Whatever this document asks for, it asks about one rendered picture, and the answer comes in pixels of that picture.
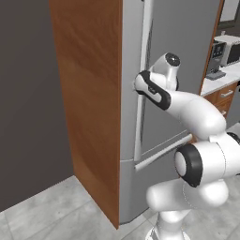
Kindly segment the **wooden fridge side panel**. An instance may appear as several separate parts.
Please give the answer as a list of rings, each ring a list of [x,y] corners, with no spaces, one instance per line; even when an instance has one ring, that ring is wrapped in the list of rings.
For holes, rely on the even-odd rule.
[[[119,225],[123,0],[49,0],[76,177]]]

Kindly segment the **grey fridge door narrow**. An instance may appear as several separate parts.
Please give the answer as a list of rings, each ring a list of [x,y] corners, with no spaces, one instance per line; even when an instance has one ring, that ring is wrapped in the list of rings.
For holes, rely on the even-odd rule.
[[[133,82],[141,68],[143,1],[123,0],[120,159],[133,159],[138,95]]]

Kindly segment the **grey fridge bottom drawer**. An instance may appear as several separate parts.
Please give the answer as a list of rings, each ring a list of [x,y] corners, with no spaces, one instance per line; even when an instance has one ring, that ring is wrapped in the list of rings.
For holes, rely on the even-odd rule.
[[[149,187],[178,177],[173,163],[175,151],[139,172],[133,159],[120,161],[119,224],[129,223],[148,208],[145,194]]]

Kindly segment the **grey fridge door wide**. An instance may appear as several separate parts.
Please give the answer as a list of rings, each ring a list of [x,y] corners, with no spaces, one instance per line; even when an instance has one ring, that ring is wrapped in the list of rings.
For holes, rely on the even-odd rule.
[[[164,53],[181,61],[179,89],[198,94],[221,0],[155,0],[150,64]],[[187,135],[179,122],[145,101],[142,154],[154,153]]]

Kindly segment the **wooden panel strip beside fridge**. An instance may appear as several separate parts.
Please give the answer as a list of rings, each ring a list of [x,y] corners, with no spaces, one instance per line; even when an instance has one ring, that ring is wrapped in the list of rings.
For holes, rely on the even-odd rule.
[[[209,59],[210,59],[210,56],[211,56],[212,46],[213,46],[214,38],[215,38],[215,35],[216,35],[216,31],[218,29],[218,22],[219,22],[219,19],[220,19],[220,16],[221,16],[221,11],[223,9],[224,1],[225,0],[219,0],[219,5],[218,5],[218,9],[217,9],[217,16],[216,16],[216,19],[215,19],[215,24],[214,24],[212,36],[210,38],[210,44],[209,44],[209,48],[208,48],[206,61],[205,61],[205,64],[204,64],[204,69],[203,69],[203,73],[202,73],[202,80],[201,80],[198,95],[201,94],[201,91],[202,91],[202,88],[203,88],[203,82],[204,82],[204,78],[205,78],[206,71],[207,71],[207,68],[208,68],[208,62],[209,62]]]

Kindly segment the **wooden drawer front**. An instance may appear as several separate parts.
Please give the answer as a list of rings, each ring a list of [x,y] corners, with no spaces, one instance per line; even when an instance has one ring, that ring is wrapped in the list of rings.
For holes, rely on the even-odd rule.
[[[231,108],[231,105],[232,105],[232,102],[233,102],[233,99],[232,98],[229,98],[227,100],[224,100],[224,101],[221,101],[218,105],[217,105],[217,108],[218,110],[221,112],[221,111],[226,111],[227,114],[223,115],[224,117],[227,117],[228,115],[228,112]]]
[[[227,99],[229,99],[229,98],[232,98],[232,97],[233,97],[233,94],[234,94],[234,92],[235,92],[235,88],[236,88],[237,84],[238,84],[238,82],[234,82],[234,83],[232,83],[232,84],[230,84],[230,85],[227,85],[227,86],[221,88],[220,90],[218,90],[218,91],[217,91],[217,99],[216,99],[216,102],[220,102],[220,101],[223,101],[223,100],[227,100]],[[221,94],[221,93],[223,93],[223,94],[228,93],[229,90],[233,90],[233,93],[232,93],[231,95],[229,95],[228,97],[224,97],[224,98],[220,97],[220,94]]]

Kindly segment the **grey black coffee machine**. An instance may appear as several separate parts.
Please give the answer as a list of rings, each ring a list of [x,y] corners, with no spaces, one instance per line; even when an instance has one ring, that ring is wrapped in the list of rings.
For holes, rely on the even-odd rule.
[[[206,79],[215,81],[225,76],[225,73],[219,69],[225,46],[225,42],[217,40],[214,41],[206,70]]]

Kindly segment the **white microwave oven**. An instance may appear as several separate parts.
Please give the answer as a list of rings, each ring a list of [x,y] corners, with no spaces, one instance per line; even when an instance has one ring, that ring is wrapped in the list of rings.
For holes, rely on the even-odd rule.
[[[215,40],[226,43],[220,63],[222,67],[240,62],[240,37],[222,35],[215,37]]]

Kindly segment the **white wall cupboard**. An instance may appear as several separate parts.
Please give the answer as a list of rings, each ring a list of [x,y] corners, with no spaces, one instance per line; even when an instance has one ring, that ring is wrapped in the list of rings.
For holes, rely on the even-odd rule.
[[[240,0],[224,0],[220,21],[231,22],[235,20]]]

